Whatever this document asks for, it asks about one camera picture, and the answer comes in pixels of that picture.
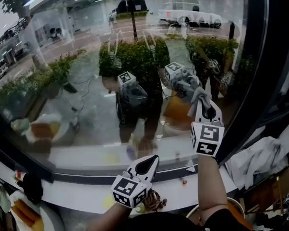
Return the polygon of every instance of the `white cloth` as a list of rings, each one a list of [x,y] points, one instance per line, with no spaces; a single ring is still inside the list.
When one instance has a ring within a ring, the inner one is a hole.
[[[225,166],[235,185],[248,189],[253,185],[254,175],[260,173],[274,174],[288,165],[286,150],[280,140],[265,137],[251,147],[233,155]]]

